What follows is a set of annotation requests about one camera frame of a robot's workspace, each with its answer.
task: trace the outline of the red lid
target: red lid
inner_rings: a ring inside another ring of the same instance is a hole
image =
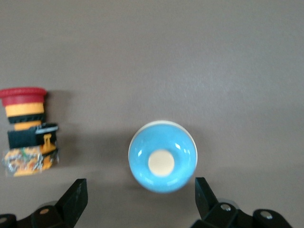
[[[0,90],[2,105],[17,105],[23,103],[43,103],[47,91],[39,87],[18,87]]]

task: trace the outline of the silver screw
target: silver screw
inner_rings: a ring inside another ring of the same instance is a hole
[[[47,208],[42,209],[42,210],[40,211],[40,215],[44,215],[44,214],[48,213],[48,211],[49,211],[49,209],[47,209]]]
[[[263,216],[266,219],[272,219],[272,215],[268,211],[261,211],[261,216]]]
[[[222,204],[220,207],[225,211],[231,211],[231,207],[228,204]]]
[[[7,218],[0,218],[0,224],[6,222],[7,220]]]

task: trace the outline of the gray background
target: gray background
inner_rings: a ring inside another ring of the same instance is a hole
[[[186,228],[199,218],[194,177],[244,212],[293,227],[304,209],[304,1],[0,2],[0,88],[42,86],[59,124],[60,164],[6,178],[0,214],[19,219],[87,178],[77,228]],[[128,146],[144,124],[193,136],[195,175],[172,194],[143,189]],[[11,129],[0,114],[0,149]]]

